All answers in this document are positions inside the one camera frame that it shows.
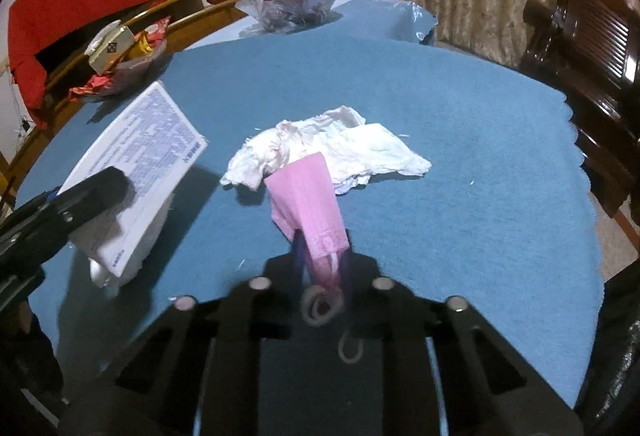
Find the white medicine box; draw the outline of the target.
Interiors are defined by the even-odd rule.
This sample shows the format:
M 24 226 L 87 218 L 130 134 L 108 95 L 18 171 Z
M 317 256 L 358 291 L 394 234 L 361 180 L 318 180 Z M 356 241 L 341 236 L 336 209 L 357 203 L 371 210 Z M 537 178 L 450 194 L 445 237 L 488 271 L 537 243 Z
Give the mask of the white medicine box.
M 128 179 L 125 200 L 70 236 L 88 256 L 91 281 L 99 287 L 131 281 L 149 256 L 166 222 L 177 185 L 207 147 L 155 81 L 144 89 L 81 157 L 61 190 L 105 168 Z

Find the pink face mask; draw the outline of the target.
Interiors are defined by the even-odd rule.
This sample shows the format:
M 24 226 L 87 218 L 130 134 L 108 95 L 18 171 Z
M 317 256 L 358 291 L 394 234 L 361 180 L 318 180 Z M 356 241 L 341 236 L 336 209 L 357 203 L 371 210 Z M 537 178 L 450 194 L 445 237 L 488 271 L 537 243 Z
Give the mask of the pink face mask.
M 349 240 L 326 159 L 320 153 L 303 157 L 268 176 L 265 185 L 272 221 L 289 241 L 296 233 L 304 238 L 312 282 L 338 289 Z

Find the glass fruit bowl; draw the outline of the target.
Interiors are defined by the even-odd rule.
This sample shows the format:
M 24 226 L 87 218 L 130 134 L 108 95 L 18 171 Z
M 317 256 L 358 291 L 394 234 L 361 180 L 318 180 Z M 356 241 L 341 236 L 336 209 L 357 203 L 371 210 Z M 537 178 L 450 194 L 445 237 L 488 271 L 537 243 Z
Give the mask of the glass fruit bowl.
M 337 0 L 240 0 L 235 7 L 264 32 L 297 32 L 334 17 Z

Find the wooden bench back rail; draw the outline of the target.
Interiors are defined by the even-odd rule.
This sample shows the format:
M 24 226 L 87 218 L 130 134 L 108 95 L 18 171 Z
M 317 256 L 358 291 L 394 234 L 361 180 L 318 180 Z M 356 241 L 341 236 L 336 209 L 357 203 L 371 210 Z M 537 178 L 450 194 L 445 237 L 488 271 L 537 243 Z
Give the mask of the wooden bench back rail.
M 82 104 L 91 99 L 108 99 L 132 88 L 151 72 L 153 64 L 244 18 L 236 6 L 240 1 L 210 4 L 205 0 L 165 0 L 138 6 L 122 21 L 122 29 L 132 32 L 136 41 L 126 52 L 115 53 L 104 70 L 90 65 L 98 56 L 88 55 L 85 47 L 66 58 L 46 79 L 46 127 L 27 133 L 13 159 L 1 161 L 2 211 L 14 208 L 17 190 L 29 170 Z

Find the blue tablecloth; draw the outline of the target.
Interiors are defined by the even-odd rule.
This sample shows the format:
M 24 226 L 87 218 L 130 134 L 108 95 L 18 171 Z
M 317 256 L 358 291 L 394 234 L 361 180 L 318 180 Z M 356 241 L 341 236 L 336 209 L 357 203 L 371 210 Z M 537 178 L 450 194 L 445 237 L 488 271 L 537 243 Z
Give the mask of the blue tablecloth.
M 179 53 L 21 195 L 114 166 L 32 307 L 64 435 L 579 435 L 602 300 L 560 92 L 340 24 Z

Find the black lined trash bin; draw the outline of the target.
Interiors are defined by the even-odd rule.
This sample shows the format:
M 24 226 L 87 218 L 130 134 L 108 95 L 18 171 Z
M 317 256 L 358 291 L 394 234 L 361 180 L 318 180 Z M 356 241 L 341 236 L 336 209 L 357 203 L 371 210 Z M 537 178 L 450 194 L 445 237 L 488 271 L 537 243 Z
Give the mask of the black lined trash bin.
M 639 263 L 605 283 L 575 412 L 587 435 L 639 433 Z

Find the crumpled white tissue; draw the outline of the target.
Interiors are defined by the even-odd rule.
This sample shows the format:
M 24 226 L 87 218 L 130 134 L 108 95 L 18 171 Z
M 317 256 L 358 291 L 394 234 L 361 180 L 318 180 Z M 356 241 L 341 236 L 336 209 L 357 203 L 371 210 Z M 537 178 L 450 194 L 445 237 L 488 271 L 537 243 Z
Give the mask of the crumpled white tissue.
M 314 153 L 326 159 L 338 195 L 367 185 L 374 176 L 422 177 L 432 168 L 400 136 L 342 105 L 301 121 L 282 121 L 246 139 L 221 184 L 255 191 L 265 177 Z

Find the snack dish with box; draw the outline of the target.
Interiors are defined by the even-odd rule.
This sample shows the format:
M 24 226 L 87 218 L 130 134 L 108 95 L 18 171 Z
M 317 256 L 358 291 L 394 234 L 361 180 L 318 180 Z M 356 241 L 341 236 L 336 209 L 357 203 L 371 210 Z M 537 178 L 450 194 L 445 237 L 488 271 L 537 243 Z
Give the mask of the snack dish with box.
M 166 52 L 165 16 L 133 32 L 121 21 L 103 27 L 85 50 L 93 74 L 83 85 L 68 90 L 70 101 L 99 101 L 124 93 L 142 81 Z

